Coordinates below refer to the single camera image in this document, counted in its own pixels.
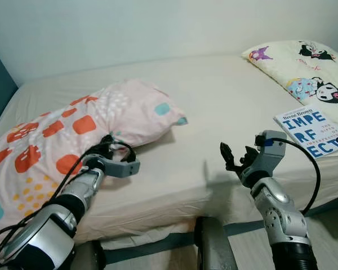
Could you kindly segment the mattress with cream sheet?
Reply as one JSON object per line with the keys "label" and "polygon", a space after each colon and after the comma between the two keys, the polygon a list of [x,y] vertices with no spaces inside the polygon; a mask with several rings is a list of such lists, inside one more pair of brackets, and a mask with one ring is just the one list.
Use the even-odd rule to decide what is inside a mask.
{"label": "mattress with cream sheet", "polygon": [[138,147],[137,175],[105,180],[81,220],[77,241],[100,240],[105,249],[126,249],[190,232],[197,216],[214,216],[225,224],[260,221],[249,190],[225,170],[220,142],[238,158],[257,134],[279,129],[276,115],[300,103],[239,56],[180,57],[32,80],[18,88],[0,115],[0,136],[126,79],[154,83],[189,122]]}

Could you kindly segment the white book with blue letters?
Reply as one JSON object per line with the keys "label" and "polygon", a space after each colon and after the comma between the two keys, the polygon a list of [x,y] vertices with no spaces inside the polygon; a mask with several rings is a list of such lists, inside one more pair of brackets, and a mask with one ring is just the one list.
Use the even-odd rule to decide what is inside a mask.
{"label": "white book with blue letters", "polygon": [[306,149],[314,159],[338,152],[338,124],[314,105],[276,115],[274,120],[290,139]]}

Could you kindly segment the cream cartoon print blanket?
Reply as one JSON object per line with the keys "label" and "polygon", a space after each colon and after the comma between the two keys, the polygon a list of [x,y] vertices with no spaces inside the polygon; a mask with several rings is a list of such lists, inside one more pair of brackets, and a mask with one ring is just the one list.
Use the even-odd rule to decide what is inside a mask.
{"label": "cream cartoon print blanket", "polygon": [[310,40],[258,44],[241,56],[279,83],[302,105],[338,124],[338,52]]}

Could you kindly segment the grey robot leg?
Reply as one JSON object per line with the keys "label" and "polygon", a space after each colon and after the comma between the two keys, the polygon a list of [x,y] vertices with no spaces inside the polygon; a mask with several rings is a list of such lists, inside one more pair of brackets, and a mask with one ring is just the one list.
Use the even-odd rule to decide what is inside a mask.
{"label": "grey robot leg", "polygon": [[70,270],[105,270],[106,255],[100,241],[89,241],[74,247]]}
{"label": "grey robot leg", "polygon": [[239,270],[228,236],[218,219],[197,218],[194,243],[197,247],[197,270]]}

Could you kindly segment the grey robot right leg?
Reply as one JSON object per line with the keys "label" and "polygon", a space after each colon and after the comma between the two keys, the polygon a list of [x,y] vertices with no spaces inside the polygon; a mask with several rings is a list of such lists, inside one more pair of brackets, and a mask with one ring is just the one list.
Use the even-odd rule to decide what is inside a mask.
{"label": "grey robot right leg", "polygon": [[197,247],[197,270],[239,270],[228,236],[218,219],[197,218],[194,243]]}

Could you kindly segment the dark blue bed base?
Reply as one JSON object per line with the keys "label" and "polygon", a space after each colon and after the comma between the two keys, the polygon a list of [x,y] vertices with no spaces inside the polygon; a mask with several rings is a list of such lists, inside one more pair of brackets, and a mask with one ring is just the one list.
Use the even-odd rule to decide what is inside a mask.
{"label": "dark blue bed base", "polygon": [[[338,209],[338,198],[324,205],[316,206],[316,208],[311,208],[306,216],[311,218],[333,209]],[[263,227],[261,221],[254,221],[249,223],[226,224],[223,226],[223,229],[226,236],[236,236],[244,232],[257,231]],[[165,250],[178,249],[187,245],[194,245],[194,234],[192,232],[173,232],[157,242],[150,242],[149,244],[135,247],[126,247],[125,249],[104,250],[105,262],[107,262],[107,264],[123,262],[124,260],[136,259],[143,257],[143,255],[158,254]]]}

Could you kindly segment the grey robot left leg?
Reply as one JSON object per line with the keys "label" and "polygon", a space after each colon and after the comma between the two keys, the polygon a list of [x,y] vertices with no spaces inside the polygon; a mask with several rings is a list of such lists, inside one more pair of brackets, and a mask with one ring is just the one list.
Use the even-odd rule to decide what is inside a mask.
{"label": "grey robot left leg", "polygon": [[105,270],[106,255],[100,241],[89,241],[74,247],[70,270]]}

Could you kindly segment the pink pillow with orange spots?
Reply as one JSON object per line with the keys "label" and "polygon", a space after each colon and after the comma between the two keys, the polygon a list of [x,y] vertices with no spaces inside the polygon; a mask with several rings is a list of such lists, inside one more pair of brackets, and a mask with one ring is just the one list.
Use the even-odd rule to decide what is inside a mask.
{"label": "pink pillow with orange spots", "polygon": [[143,146],[187,123],[158,87],[126,80],[17,124],[0,134],[0,229],[37,211],[107,134]]}

